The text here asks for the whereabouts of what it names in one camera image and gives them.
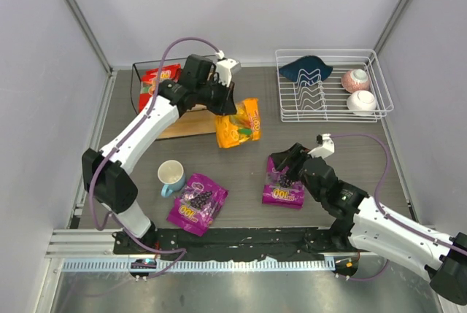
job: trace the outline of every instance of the mug handle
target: mug handle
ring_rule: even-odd
[[[167,184],[164,184],[161,190],[161,195],[163,198],[168,198],[172,194],[173,190],[169,189]]]

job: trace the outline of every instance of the bowl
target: bowl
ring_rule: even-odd
[[[357,116],[371,116],[377,108],[377,100],[367,90],[357,90],[347,98],[347,107]]]
[[[347,71],[341,78],[341,84],[349,93],[370,89],[370,79],[366,72],[360,69]]]

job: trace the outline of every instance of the white mug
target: white mug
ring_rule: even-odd
[[[168,160],[158,169],[158,178],[164,184],[161,195],[169,197],[174,191],[180,191],[186,182],[185,171],[180,162]]]

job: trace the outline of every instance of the metal floor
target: metal floor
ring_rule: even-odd
[[[109,105],[101,146],[113,140],[135,113],[130,102],[131,71],[119,71]],[[214,134],[167,139],[154,142],[136,165],[131,178],[136,183],[138,202],[143,211],[160,228],[172,228],[166,221],[172,198],[160,197],[162,184],[157,178],[159,165],[179,160],[187,177],[198,172],[207,175],[229,190],[225,206],[214,227],[329,226],[333,218],[309,196],[303,209],[262,205],[266,159],[272,152],[286,150],[295,142],[313,148],[316,135],[331,133],[370,133],[385,140],[381,123],[282,123],[279,118],[277,78],[274,67],[243,68],[234,77],[235,101],[256,97],[260,103],[262,138],[239,147],[221,150]],[[135,79],[134,100],[137,105],[139,83]],[[336,152],[327,159],[342,180],[370,194],[385,167],[385,154],[374,141],[363,137],[340,138]],[[381,193],[382,202],[409,216],[406,200],[395,168],[392,167]],[[104,208],[97,206],[99,219]],[[80,228],[94,228],[88,205],[85,205]],[[118,228],[111,220],[108,228]]]
[[[357,277],[369,277],[384,260],[369,255],[360,262]],[[394,263],[371,282],[346,282],[328,271],[186,273],[133,280],[111,290],[129,277],[62,273],[52,312],[442,312],[428,283]]]

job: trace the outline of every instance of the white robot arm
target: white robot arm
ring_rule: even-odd
[[[277,171],[300,180],[315,201],[336,218],[330,233],[333,243],[381,255],[404,266],[441,296],[467,304],[467,236],[456,237],[426,228],[400,215],[364,190],[336,177],[323,158],[334,152],[330,134],[317,137],[309,150],[299,143],[271,154]]]
[[[94,175],[98,175],[95,199],[148,247],[154,246],[156,228],[139,207],[138,190],[129,175],[158,135],[196,104],[206,105],[216,115],[236,113],[231,79],[240,64],[224,58],[221,51],[216,56],[216,64],[199,55],[188,57],[178,82],[163,81],[155,102],[148,103],[119,136],[99,152],[88,149],[82,156],[85,189],[90,190]],[[271,157],[276,170],[288,167],[286,175],[300,180],[336,218],[331,227],[334,240],[384,256],[430,281],[431,287],[448,300],[466,305],[467,236],[459,233],[453,238],[426,228],[341,181],[323,160],[334,153],[331,135],[318,136],[317,142],[313,150],[297,143]],[[105,158],[108,161],[97,174]]]
[[[236,113],[231,80],[240,62],[224,58],[222,51],[216,56],[219,60],[214,64],[208,58],[190,55],[177,82],[165,80],[159,85],[154,104],[149,102],[123,132],[99,152],[88,149],[82,156],[87,191],[99,164],[109,156],[94,187],[94,197],[143,243],[152,245],[152,239],[145,239],[145,236],[148,232],[154,233],[155,225],[138,205],[138,190],[129,177],[138,160],[159,134],[196,104],[206,105],[216,115]]]

